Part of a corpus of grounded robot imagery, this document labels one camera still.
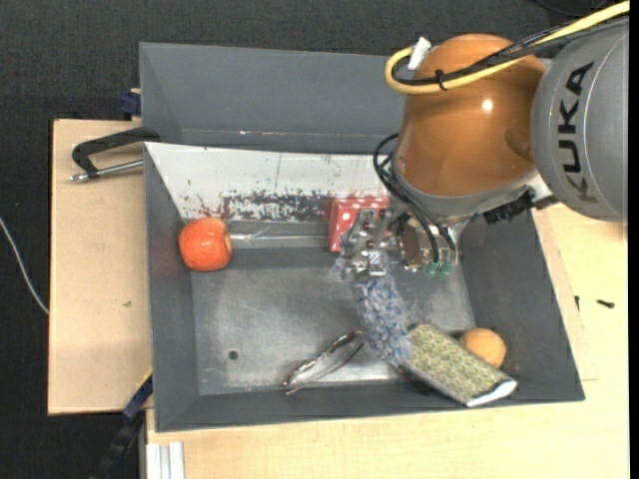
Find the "green patterned cloth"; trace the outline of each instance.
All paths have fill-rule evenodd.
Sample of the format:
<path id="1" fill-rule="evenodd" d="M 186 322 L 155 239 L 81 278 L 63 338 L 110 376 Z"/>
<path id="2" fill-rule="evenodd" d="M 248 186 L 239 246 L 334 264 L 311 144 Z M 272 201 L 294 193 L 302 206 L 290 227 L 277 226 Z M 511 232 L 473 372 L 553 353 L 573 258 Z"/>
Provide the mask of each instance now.
<path id="1" fill-rule="evenodd" d="M 463 404 L 483 404 L 508 395 L 516 387 L 516 382 L 507 374 L 432 324 L 417 326 L 408 338 L 412 354 L 403 366 Z"/>

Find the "orange robot housing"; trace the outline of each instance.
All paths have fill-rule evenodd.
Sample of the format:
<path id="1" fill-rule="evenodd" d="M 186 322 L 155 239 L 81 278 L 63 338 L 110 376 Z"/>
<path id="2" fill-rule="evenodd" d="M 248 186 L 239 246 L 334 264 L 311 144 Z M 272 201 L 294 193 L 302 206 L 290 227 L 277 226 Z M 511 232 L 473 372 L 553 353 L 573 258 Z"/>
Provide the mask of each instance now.
<path id="1" fill-rule="evenodd" d="M 414 78 L 465 68 L 511 44 L 485 34 L 430 51 Z M 415 189 L 454 197 L 497 189 L 533 169 L 530 109 L 545 71 L 529 56 L 462 87 L 406 97 L 397 166 Z"/>

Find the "cardboard sheet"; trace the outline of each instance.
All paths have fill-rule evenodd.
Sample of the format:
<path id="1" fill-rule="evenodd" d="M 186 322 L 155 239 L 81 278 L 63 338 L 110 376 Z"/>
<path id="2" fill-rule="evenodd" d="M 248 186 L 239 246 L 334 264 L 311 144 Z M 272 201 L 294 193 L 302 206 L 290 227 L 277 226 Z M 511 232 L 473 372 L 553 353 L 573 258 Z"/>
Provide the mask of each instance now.
<path id="1" fill-rule="evenodd" d="M 89 183 L 73 148 L 139 126 L 56 121 L 51 201 L 49 413 L 121 410 L 151 366 L 142 169 Z M 97 155 L 100 167 L 142 146 Z"/>

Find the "wooden table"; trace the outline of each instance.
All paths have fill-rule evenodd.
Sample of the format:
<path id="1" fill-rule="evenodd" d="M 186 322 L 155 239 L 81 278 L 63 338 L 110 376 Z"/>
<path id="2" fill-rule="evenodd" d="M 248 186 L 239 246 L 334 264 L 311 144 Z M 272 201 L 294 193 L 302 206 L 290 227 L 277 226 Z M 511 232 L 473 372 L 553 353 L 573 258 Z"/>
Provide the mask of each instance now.
<path id="1" fill-rule="evenodd" d="M 75 144 L 136 126 L 55 123 L 52 415 L 122 409 L 151 364 L 141 173 L 68 181 Z M 183 441 L 188 479 L 629 477 L 627 230 L 562 206 L 535 219 L 585 401 L 161 434 L 149 409 L 145 438 Z"/>

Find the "red box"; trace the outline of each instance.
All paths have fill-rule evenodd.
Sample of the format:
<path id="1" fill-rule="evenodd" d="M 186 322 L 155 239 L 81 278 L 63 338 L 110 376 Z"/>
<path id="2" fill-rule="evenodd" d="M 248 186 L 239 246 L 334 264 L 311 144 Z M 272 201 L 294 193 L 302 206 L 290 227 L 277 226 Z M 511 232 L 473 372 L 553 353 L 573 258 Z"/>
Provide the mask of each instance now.
<path id="1" fill-rule="evenodd" d="M 328 225 L 328 248 L 330 251 L 340 251 L 339 237 L 348 231 L 357 218 L 359 210 L 379 210 L 388 207 L 388 197 L 364 197 L 335 199 L 330 209 L 330 223 Z"/>

